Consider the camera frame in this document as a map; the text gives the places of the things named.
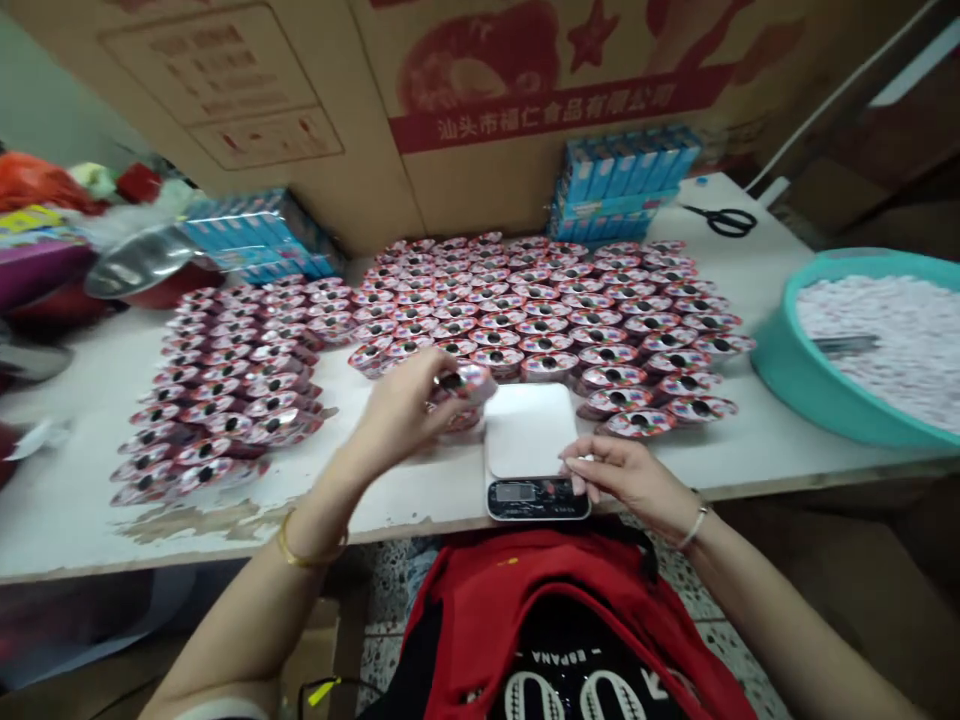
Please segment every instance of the red backpack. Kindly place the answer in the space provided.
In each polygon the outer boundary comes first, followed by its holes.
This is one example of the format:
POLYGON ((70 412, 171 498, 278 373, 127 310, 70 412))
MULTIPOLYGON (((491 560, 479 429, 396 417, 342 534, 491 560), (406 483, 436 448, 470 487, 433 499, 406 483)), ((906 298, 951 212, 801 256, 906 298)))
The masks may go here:
POLYGON ((510 672, 520 626, 547 593, 564 594, 600 617, 660 677, 690 718, 755 718, 740 684, 704 645, 676 592, 657 576, 652 543, 617 522, 603 534, 528 530, 448 540, 417 596, 407 634, 425 603, 443 603, 427 719, 485 717, 510 672), (490 623, 495 617, 497 623, 490 623), (692 683, 694 692, 670 668, 692 683))

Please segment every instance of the scissors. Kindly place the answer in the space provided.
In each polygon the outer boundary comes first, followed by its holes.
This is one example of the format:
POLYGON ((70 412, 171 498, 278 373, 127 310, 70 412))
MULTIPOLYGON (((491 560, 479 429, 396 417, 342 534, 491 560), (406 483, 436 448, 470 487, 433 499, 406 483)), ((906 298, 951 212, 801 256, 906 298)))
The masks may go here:
POLYGON ((702 210, 692 205, 681 207, 703 215, 707 219, 707 227, 717 235, 724 237, 746 237, 757 226, 757 219, 746 210, 724 208, 723 210, 702 210))

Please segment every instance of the silver bracelet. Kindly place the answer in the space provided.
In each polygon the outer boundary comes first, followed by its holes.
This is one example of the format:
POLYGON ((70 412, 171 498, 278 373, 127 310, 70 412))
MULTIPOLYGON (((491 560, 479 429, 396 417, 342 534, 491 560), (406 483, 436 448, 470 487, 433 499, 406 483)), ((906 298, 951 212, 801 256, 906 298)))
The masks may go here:
POLYGON ((707 517, 707 513, 709 512, 710 508, 708 506, 700 506, 700 510, 697 513, 697 519, 694 521, 693 527, 690 528, 690 532, 687 533, 687 536, 677 545, 677 551, 683 552, 690 546, 690 543, 692 543, 694 538, 697 537, 697 533, 700 532, 700 526, 703 525, 703 520, 705 517, 707 517))

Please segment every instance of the bracelet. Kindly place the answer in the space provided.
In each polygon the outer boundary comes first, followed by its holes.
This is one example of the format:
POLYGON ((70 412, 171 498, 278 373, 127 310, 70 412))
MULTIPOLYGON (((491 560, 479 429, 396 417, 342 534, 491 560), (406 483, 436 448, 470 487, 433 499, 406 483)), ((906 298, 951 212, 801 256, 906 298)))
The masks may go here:
POLYGON ((290 516, 293 515, 293 512, 294 511, 291 510, 287 513, 286 517, 283 518, 283 522, 280 523, 280 530, 278 530, 277 534, 275 535, 277 538, 277 545, 280 547, 280 552, 283 553, 283 557, 287 561, 288 565, 305 569, 317 568, 324 565, 329 565, 338 557, 340 557, 341 554, 343 554, 343 550, 346 548, 347 543, 350 540, 349 530, 343 531, 343 537, 340 538, 340 544, 337 545, 337 547, 333 548, 333 550, 329 552, 325 552, 320 557, 305 558, 294 553, 287 544, 287 523, 290 521, 290 516))
POLYGON ((683 538, 683 540, 681 540, 676 547, 676 549, 679 552, 683 552, 688 547, 690 547, 690 543, 692 543, 694 538, 697 537, 697 533, 700 532, 700 526, 703 525, 703 520, 704 518, 707 517, 707 513, 709 512, 710 512, 710 508, 708 506, 706 505, 700 506, 700 510, 697 513, 697 519, 694 521, 693 527, 690 528, 690 532, 687 533, 686 537, 683 538))

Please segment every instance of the digital kitchen scale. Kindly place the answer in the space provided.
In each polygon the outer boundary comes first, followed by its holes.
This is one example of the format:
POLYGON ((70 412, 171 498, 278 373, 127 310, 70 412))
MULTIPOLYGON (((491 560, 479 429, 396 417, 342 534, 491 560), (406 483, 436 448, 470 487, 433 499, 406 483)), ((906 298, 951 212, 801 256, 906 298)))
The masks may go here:
POLYGON ((577 439, 570 393, 560 383, 501 385, 484 406, 487 513, 494 520, 582 520, 560 452, 577 439))

